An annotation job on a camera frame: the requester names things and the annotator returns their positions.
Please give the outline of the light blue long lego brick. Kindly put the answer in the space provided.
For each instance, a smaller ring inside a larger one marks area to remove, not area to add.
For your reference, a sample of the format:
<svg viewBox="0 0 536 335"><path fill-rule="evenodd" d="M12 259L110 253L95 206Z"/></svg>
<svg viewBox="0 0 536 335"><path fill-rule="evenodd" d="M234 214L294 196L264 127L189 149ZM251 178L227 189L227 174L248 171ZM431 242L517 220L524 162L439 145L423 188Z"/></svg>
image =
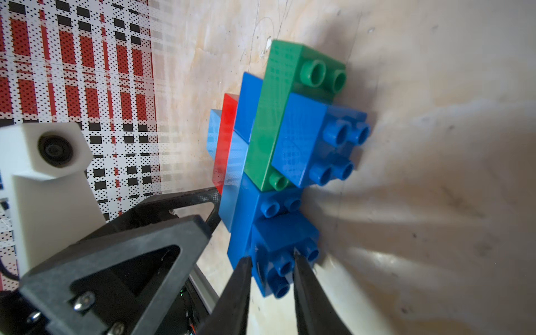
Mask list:
<svg viewBox="0 0 536 335"><path fill-rule="evenodd" d="M247 153L248 143L238 133L234 132L230 143L230 153L219 208L219 216L229 233L231 233L233 227L233 218Z"/></svg>

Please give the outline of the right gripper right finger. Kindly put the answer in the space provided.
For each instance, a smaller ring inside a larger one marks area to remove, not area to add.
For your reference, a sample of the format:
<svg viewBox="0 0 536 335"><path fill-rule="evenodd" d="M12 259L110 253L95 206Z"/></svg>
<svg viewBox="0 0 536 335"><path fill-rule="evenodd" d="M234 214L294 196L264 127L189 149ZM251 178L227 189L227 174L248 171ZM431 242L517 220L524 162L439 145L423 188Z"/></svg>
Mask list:
<svg viewBox="0 0 536 335"><path fill-rule="evenodd" d="M351 334L322 289L307 259L297 251L293 270L298 334Z"/></svg>

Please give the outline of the light blue small lego brick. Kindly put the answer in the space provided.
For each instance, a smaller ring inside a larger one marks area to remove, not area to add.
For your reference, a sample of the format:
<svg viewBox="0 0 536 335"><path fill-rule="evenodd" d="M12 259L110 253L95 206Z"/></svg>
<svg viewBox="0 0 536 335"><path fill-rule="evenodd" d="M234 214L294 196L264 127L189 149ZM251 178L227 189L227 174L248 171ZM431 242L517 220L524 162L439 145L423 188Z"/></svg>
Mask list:
<svg viewBox="0 0 536 335"><path fill-rule="evenodd" d="M211 159L214 161L216 158L216 149L218 145L218 139L219 139L219 129L221 125L221 110L215 110L211 109L209 114L209 125L208 125L208 131L207 131L207 143L206 143L206 149L211 157Z"/></svg>

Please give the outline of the red lego brick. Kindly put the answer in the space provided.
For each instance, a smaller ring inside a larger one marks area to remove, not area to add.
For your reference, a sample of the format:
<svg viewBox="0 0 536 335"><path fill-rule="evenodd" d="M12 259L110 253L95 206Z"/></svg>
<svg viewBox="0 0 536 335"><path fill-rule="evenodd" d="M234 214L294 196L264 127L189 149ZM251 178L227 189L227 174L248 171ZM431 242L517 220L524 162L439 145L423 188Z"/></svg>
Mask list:
<svg viewBox="0 0 536 335"><path fill-rule="evenodd" d="M239 97L236 94L224 94L223 98L219 138L212 175L212 181L220 194L223 192Z"/></svg>

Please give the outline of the green lego brick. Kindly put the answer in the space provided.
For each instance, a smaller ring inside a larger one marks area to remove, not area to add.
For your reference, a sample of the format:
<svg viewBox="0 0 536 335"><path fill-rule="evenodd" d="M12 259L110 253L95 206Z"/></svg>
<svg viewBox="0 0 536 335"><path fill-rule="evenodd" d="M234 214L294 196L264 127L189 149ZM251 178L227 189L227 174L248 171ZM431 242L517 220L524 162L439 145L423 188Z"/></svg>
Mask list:
<svg viewBox="0 0 536 335"><path fill-rule="evenodd" d="M282 191L291 185L272 167L291 93L331 103L346 78L346 65L318 50L284 40L272 42L244 166L259 191Z"/></svg>

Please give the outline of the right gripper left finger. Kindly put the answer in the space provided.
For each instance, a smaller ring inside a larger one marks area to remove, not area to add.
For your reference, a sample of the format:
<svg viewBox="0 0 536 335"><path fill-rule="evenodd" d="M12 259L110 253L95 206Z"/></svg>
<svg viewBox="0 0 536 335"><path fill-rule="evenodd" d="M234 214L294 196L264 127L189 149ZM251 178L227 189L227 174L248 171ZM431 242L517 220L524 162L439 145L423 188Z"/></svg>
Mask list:
<svg viewBox="0 0 536 335"><path fill-rule="evenodd" d="M251 293L252 260L242 258L213 311L197 334L246 334Z"/></svg>

